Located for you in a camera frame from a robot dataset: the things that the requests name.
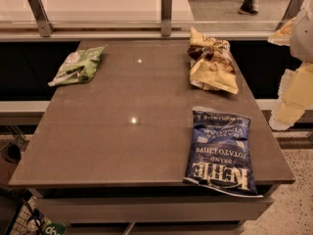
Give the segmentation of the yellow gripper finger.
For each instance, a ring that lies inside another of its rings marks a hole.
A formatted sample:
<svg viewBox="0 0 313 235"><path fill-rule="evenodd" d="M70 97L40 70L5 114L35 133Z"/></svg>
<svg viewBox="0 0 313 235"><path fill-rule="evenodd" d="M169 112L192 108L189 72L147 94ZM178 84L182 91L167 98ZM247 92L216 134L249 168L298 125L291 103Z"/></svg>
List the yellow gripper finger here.
<svg viewBox="0 0 313 235"><path fill-rule="evenodd" d="M292 127L313 105L313 64L303 62L296 70L285 70L278 90L278 100L271 112L273 130Z"/></svg>
<svg viewBox="0 0 313 235"><path fill-rule="evenodd" d="M289 46L294 22L295 18L286 22L280 29L276 30L268 37L268 42L279 46Z"/></svg>

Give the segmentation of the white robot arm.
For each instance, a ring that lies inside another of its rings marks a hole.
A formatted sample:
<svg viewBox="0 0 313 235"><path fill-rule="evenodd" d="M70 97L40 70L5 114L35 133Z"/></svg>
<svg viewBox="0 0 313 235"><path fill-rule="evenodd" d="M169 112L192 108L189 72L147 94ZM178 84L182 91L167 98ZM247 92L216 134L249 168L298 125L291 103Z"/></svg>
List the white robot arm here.
<svg viewBox="0 0 313 235"><path fill-rule="evenodd" d="M287 130L313 105L313 0L308 0L268 41L289 46L291 55L301 61L299 68L285 70L282 75L269 119L273 130Z"/></svg>

